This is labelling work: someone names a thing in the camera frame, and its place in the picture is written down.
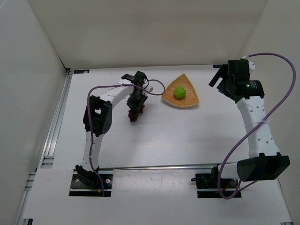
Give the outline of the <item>red fake grape bunch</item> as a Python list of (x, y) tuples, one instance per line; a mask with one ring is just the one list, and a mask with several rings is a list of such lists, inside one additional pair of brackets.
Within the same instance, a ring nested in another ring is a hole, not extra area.
[(129, 114), (128, 113), (128, 117), (129, 117), (130, 122), (136, 122), (138, 117), (139, 117), (138, 109), (135, 109), (135, 114)]

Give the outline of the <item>green fake apple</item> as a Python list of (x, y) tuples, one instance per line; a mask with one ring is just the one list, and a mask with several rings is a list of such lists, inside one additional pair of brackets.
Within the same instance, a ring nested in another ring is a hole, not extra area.
[(174, 89), (173, 94), (174, 94), (175, 98), (181, 99), (181, 98), (184, 98), (184, 97), (185, 97), (185, 95), (186, 95), (186, 90), (185, 90), (184, 87), (182, 87), (182, 86), (177, 86), (177, 87)]

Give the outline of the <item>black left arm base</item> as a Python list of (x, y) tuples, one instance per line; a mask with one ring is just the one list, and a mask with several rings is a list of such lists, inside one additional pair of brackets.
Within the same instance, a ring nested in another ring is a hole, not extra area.
[(76, 165), (73, 171), (69, 196), (110, 197), (113, 186), (113, 174), (102, 173), (98, 176)]

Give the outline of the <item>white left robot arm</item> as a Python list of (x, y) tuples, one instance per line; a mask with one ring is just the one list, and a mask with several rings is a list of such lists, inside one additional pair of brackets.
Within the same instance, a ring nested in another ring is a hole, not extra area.
[(121, 77), (117, 87), (113, 87), (105, 94), (97, 97), (91, 95), (83, 118), (86, 131), (86, 144), (83, 159), (75, 169), (78, 174), (95, 174), (99, 170), (99, 153), (104, 135), (112, 125), (113, 108), (122, 99), (129, 97), (128, 117), (131, 122), (138, 119), (143, 113), (144, 103), (148, 98), (143, 90), (148, 88), (148, 79), (145, 73), (137, 71), (134, 76), (126, 74)]

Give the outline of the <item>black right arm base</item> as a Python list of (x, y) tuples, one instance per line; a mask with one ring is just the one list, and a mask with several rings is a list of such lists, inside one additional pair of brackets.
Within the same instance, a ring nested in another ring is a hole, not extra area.
[(209, 172), (197, 173), (191, 179), (196, 184), (198, 198), (241, 198), (237, 164), (229, 163), (220, 169), (221, 164), (213, 165)]

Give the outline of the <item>woven triangular fruit basket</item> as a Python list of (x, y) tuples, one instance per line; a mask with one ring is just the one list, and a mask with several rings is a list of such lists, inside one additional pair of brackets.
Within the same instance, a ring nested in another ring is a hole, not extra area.
[(166, 103), (179, 108), (189, 108), (200, 103), (195, 87), (186, 74), (181, 74), (173, 80), (161, 98)]

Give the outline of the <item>blue left corner label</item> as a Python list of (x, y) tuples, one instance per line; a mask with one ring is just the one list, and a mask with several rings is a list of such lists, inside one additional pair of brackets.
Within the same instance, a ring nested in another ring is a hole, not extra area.
[(74, 70), (73, 74), (88, 74), (90, 72), (89, 69), (84, 69), (84, 70)]

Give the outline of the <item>aluminium front rail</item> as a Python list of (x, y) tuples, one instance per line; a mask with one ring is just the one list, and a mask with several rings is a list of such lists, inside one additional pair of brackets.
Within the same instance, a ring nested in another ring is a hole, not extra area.
[(149, 165), (149, 166), (121, 166), (121, 167), (101, 167), (100, 171), (112, 171), (115, 169), (119, 170), (164, 170), (164, 169), (175, 169), (175, 170), (201, 170), (211, 169), (219, 166), (218, 164), (187, 164), (187, 165)]

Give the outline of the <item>aluminium left side rail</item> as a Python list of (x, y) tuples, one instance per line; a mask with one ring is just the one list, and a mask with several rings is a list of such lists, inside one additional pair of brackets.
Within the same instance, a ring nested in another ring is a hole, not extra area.
[(59, 98), (57, 100), (57, 104), (52, 116), (49, 129), (46, 133), (46, 138), (41, 150), (40, 158), (38, 160), (35, 170), (30, 172), (27, 178), (27, 182), (21, 200), (21, 206), (19, 208), (18, 217), (16, 220), (17, 225), (31, 225), (33, 222), (32, 219), (23, 218), (24, 211), (30, 196), (30, 191), (32, 189), (37, 170), (51, 169), (53, 166), (55, 149), (56, 149), (57, 140), (59, 137), (60, 128), (63, 121), (63, 115), (66, 107), (72, 75), (73, 75), (73, 71), (69, 68), (66, 69), (66, 76), (64, 78), (64, 83), (61, 88)]

